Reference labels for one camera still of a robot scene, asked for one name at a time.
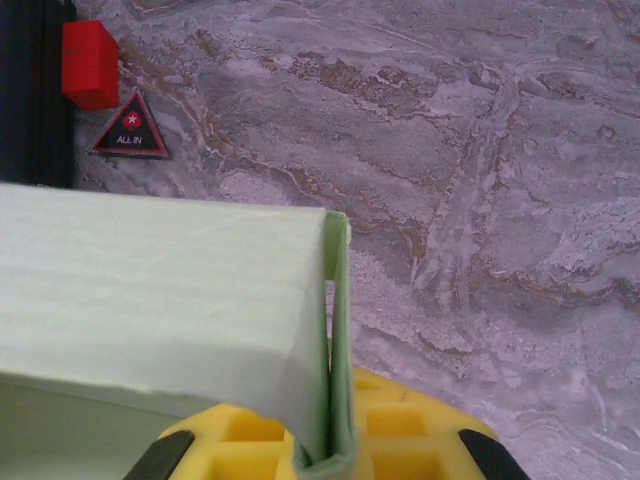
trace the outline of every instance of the red block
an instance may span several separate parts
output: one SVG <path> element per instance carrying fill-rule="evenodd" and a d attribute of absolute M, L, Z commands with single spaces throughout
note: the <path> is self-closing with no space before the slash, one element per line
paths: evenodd
<path fill-rule="evenodd" d="M 118 44 L 99 20 L 62 26 L 62 93 L 84 110 L 118 106 Z"/>

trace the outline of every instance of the green cardboard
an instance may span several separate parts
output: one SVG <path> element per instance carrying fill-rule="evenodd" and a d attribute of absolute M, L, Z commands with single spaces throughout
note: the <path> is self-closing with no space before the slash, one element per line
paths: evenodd
<path fill-rule="evenodd" d="M 349 478 L 344 215 L 0 185 L 0 225 L 0 383 L 166 418 L 243 405 L 295 435 L 299 478 Z"/>
<path fill-rule="evenodd" d="M 0 383 L 2 480 L 121 480 L 178 417 Z"/>

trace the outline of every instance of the yellow plastic grid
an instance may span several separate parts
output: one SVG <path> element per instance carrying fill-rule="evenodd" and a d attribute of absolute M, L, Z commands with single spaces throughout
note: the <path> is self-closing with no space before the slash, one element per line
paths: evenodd
<path fill-rule="evenodd" d="M 484 480 L 458 437 L 484 423 L 439 400 L 361 368 L 354 369 L 357 480 Z M 292 435 L 277 421 L 218 405 L 162 433 L 191 430 L 195 440 L 170 480 L 295 480 Z"/>

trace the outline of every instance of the black metal rail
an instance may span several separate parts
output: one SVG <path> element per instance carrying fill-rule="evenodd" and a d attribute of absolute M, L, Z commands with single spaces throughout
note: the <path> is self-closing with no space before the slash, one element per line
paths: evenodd
<path fill-rule="evenodd" d="M 75 108 L 61 92 L 70 0 L 0 0 L 0 181 L 70 188 Z"/>

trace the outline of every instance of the black triangle sticker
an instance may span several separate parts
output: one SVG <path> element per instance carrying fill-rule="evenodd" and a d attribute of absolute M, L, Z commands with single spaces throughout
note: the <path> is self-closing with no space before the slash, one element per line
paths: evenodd
<path fill-rule="evenodd" d="M 107 123 L 89 152 L 143 158 L 169 156 L 153 115 L 137 89 Z"/>

